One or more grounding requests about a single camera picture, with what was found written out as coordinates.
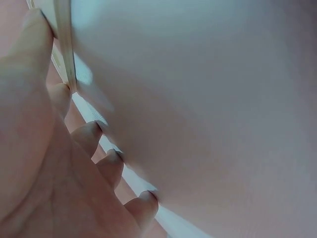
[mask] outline finger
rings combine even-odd
[[[105,180],[115,190],[121,180],[123,171],[123,160],[117,152],[114,149],[108,150],[106,157],[96,165]]]
[[[52,31],[39,9],[29,10],[24,18],[23,30],[4,60],[16,62],[34,79],[42,76],[43,82],[49,69],[53,46]]]
[[[94,155],[97,149],[102,131],[95,121],[89,122],[76,129],[72,134],[72,139],[90,156]]]
[[[142,232],[152,222],[159,209],[157,199],[149,191],[142,192],[139,197],[132,199],[124,206],[134,217]]]
[[[67,115],[70,105],[71,93],[69,87],[59,83],[49,90],[52,104],[63,118]]]

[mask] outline skin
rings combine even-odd
[[[148,191],[117,199],[123,161],[114,150],[91,161],[102,131],[90,122],[69,134],[71,93],[48,91],[53,34],[38,9],[0,59],[0,237],[137,238],[158,202]]]

